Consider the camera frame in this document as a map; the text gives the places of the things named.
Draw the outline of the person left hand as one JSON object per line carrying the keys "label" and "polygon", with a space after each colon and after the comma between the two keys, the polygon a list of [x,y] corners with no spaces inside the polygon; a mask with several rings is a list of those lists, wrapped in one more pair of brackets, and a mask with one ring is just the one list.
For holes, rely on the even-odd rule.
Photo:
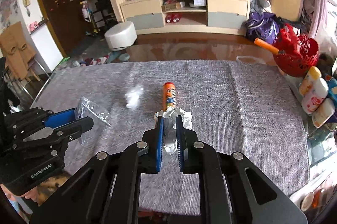
{"label": "person left hand", "polygon": [[21,197],[26,200],[32,200],[33,202],[36,202],[38,206],[41,206],[41,204],[43,204],[48,199],[48,197],[56,192],[69,178],[70,174],[68,174],[66,171],[63,171],[60,174],[52,176],[41,182],[38,186],[21,196],[14,195],[5,187],[4,184],[1,184],[1,188],[10,201],[17,201],[17,198]]}

